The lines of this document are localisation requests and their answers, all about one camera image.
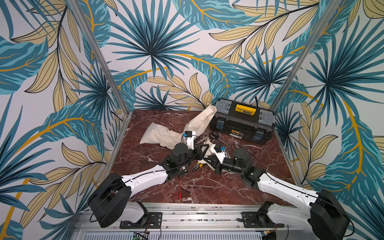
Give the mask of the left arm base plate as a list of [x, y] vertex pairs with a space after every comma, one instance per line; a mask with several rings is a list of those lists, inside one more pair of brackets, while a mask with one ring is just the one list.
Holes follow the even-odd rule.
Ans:
[[139, 229], [160, 229], [162, 226], [163, 213], [145, 213], [136, 223], [121, 221], [120, 229], [139, 230]]

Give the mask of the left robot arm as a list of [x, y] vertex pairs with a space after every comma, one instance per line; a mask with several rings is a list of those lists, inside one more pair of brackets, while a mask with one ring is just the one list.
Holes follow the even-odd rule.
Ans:
[[134, 225], [142, 225], [147, 221], [148, 211], [139, 202], [129, 203], [135, 194], [156, 185], [164, 184], [180, 174], [194, 160], [202, 160], [210, 146], [204, 144], [189, 149], [186, 144], [178, 143], [164, 161], [153, 168], [140, 173], [121, 176], [117, 173], [108, 175], [88, 199], [92, 217], [101, 228], [116, 222], [126, 208], [131, 211]]

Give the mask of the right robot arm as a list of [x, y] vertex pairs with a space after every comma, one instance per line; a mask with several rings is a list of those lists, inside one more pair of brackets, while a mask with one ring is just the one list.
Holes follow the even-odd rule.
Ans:
[[203, 163], [216, 174], [222, 171], [238, 173], [252, 189], [268, 193], [294, 206], [267, 204], [266, 215], [274, 224], [285, 224], [312, 232], [320, 240], [342, 240], [353, 226], [351, 218], [335, 195], [326, 189], [307, 190], [283, 181], [262, 168], [254, 166], [256, 157], [245, 149], [234, 151], [232, 158], [225, 152], [213, 152]]

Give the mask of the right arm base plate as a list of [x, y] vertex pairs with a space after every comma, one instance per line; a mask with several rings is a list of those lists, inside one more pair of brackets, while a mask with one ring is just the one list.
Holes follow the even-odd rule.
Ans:
[[278, 229], [285, 227], [284, 224], [275, 224], [266, 213], [242, 212], [241, 215], [237, 221], [243, 223], [245, 228]]

